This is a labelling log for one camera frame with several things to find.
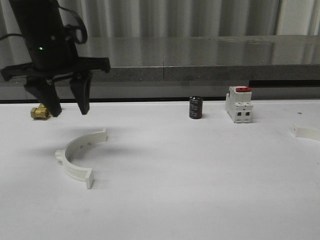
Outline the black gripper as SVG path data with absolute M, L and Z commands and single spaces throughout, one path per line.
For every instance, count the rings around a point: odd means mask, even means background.
M 74 44 L 54 47 L 27 47 L 31 62 L 9 65 L 1 70 L 5 81 L 13 77 L 28 76 L 24 88 L 48 109 L 53 117 L 62 112 L 56 88 L 46 77 L 75 73 L 69 84 L 82 115 L 90 109 L 91 70 L 110 71 L 107 57 L 81 57 Z

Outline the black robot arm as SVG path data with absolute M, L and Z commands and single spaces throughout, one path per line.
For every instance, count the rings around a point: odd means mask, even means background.
M 62 112 L 55 82 L 69 80 L 71 92 L 82 115 L 90 109 L 93 70 L 108 73 L 107 57 L 80 57 L 76 45 L 88 40 L 86 26 L 73 10 L 77 25 L 64 25 L 56 0 L 11 0 L 10 6 L 24 39 L 31 62 L 1 70 L 2 77 L 25 77 L 24 88 L 47 107 L 53 117 Z

